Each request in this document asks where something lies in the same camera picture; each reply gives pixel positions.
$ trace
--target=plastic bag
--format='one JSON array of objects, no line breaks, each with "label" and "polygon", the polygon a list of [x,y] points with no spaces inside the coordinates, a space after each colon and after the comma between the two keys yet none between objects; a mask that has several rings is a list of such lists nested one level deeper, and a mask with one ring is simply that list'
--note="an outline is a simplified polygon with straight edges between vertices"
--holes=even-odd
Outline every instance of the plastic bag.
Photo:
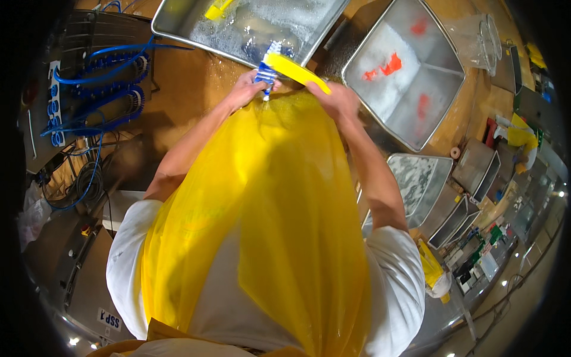
[{"label": "plastic bag", "polygon": [[239,284],[258,306],[309,356],[358,356],[370,328],[367,259],[345,152],[313,95],[256,99],[207,143],[148,232],[147,319],[187,331],[234,227]]},{"label": "plastic bag", "polygon": [[440,298],[443,303],[450,300],[448,290],[452,285],[452,275],[445,274],[426,243],[419,239],[420,261],[423,265],[424,279],[428,286],[426,292],[433,298]]},{"label": "plastic bag", "polygon": [[24,251],[28,243],[38,239],[42,227],[51,214],[51,207],[42,197],[38,184],[32,181],[26,190],[23,211],[18,215],[20,247]]}]

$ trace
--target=white t-shirt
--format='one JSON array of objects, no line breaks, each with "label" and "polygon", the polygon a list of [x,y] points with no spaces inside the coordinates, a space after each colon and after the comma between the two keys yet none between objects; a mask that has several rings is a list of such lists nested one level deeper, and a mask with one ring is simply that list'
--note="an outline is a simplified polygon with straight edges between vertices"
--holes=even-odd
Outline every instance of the white t-shirt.
[{"label": "white t-shirt", "polygon": [[[138,267],[139,253],[162,202],[135,202],[125,214],[107,261],[107,287],[125,326],[147,337],[147,319]],[[367,238],[371,276],[371,332],[364,353],[400,355],[417,334],[424,316],[424,273],[408,233],[382,227]],[[267,316],[238,284],[239,235],[230,232],[212,262],[188,333],[195,337],[273,351],[299,342]]]}]

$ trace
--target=clear plastic container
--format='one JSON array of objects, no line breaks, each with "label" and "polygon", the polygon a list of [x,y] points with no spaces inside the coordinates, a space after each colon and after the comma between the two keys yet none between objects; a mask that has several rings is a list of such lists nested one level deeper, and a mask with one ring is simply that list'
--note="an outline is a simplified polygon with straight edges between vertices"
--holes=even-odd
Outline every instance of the clear plastic container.
[{"label": "clear plastic container", "polygon": [[458,48],[458,57],[466,67],[481,68],[496,75],[501,59],[501,42],[494,19],[489,14],[443,21],[444,27]]}]

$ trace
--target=stainless steel tub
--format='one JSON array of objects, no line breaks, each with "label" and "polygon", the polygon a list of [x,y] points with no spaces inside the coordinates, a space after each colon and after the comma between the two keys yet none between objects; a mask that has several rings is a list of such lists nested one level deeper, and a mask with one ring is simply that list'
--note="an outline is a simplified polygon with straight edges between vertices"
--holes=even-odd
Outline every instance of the stainless steel tub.
[{"label": "stainless steel tub", "polygon": [[[431,170],[425,175],[417,170],[420,162],[424,160],[434,160]],[[453,160],[444,157],[398,153],[391,155],[387,163],[395,175],[401,194],[403,190],[406,192],[403,201],[405,210],[408,210],[408,228],[419,227],[424,223],[440,196],[450,175]]]},{"label": "stainless steel tub", "polygon": [[472,214],[473,210],[477,210],[477,207],[469,209],[468,197],[465,194],[459,194],[452,186],[445,184],[419,231],[426,237],[430,246],[440,249],[462,229],[468,214]]},{"label": "stainless steel tub", "polygon": [[[418,23],[425,27],[421,36],[412,30]],[[373,109],[373,101],[377,99],[370,95],[371,91],[360,90],[363,73],[357,65],[360,60],[367,60],[369,52],[377,48],[375,30],[381,24],[393,28],[420,62],[420,69],[408,88],[399,93],[398,104],[387,118],[380,118]],[[464,83],[465,73],[452,40],[430,7],[421,0],[394,0],[344,66],[341,78],[357,92],[382,128],[417,153],[426,146],[446,116]],[[428,107],[420,108],[423,95],[431,102]]]},{"label": "stainless steel tub", "polygon": [[[256,1],[258,0],[250,0],[249,2],[255,3]],[[331,9],[326,13],[323,20],[317,24],[309,40],[305,42],[304,46],[293,58],[295,62],[302,66],[305,66],[307,62],[309,62],[325,35],[327,35],[330,28],[349,3],[349,0],[333,1],[335,2]],[[246,66],[257,68],[259,62],[248,59],[245,53],[240,53],[239,50],[234,50],[233,52],[231,50],[225,50],[224,48],[228,47],[224,42],[225,38],[214,38],[213,41],[205,43],[206,41],[199,41],[196,38],[190,37],[193,28],[203,19],[204,13],[213,3],[213,0],[163,0],[152,19],[151,30],[156,35],[188,43],[189,45],[219,54]],[[231,12],[233,6],[239,5],[240,0],[236,0],[227,10]],[[292,2],[290,5],[292,9],[295,9],[295,6],[299,5],[299,3]]]},{"label": "stainless steel tub", "polygon": [[471,201],[480,203],[488,193],[500,166],[497,151],[476,138],[470,138],[452,171],[452,177],[470,194]]}]

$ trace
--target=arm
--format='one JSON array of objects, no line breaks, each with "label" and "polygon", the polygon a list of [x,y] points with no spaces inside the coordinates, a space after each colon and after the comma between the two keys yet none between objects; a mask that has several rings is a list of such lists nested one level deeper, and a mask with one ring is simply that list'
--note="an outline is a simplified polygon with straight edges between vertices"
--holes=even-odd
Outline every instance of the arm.
[{"label": "arm", "polygon": [[355,92],[337,83],[328,83],[331,94],[325,94],[315,83],[307,89],[319,100],[323,109],[337,124],[353,156],[363,193],[371,209],[373,229],[392,226],[408,232],[403,198],[399,185],[357,114],[360,101]]},{"label": "arm", "polygon": [[[266,88],[264,82],[253,83],[256,70],[244,73],[232,91],[210,113],[186,132],[164,156],[143,199],[166,199],[180,186],[206,143],[236,110],[248,104],[254,95]],[[276,81],[274,90],[281,85]]]}]

